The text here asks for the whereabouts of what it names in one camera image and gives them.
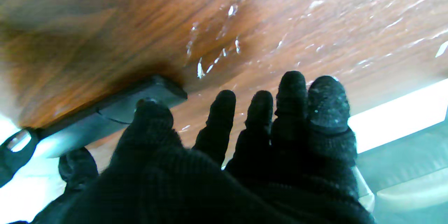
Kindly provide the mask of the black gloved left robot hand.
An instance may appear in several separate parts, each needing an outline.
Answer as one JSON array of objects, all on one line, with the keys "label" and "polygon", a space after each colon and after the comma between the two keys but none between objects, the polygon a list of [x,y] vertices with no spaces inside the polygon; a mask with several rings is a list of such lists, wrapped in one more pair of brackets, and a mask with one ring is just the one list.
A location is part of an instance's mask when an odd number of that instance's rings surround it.
[{"label": "black gloved left robot hand", "polygon": [[233,157],[236,96],[221,91],[206,127],[186,148],[170,110],[141,100],[110,165],[85,203],[98,224],[374,224],[359,202],[357,147],[350,106],[338,79],[307,88],[299,71],[283,75],[276,96],[258,91]]}]

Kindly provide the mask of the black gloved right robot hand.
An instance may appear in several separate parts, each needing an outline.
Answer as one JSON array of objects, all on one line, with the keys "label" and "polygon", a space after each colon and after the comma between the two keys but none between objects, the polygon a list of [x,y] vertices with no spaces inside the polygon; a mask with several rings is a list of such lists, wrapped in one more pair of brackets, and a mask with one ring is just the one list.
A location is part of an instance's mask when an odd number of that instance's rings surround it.
[{"label": "black gloved right robot hand", "polygon": [[[35,130],[26,128],[1,144],[1,186],[10,182],[18,170],[30,161],[39,142]],[[85,189],[99,176],[93,156],[85,147],[69,151],[60,157],[58,172],[66,183],[64,192],[48,203],[32,219],[32,224],[97,224],[95,216],[81,212],[90,210],[90,205],[76,205]]]}]

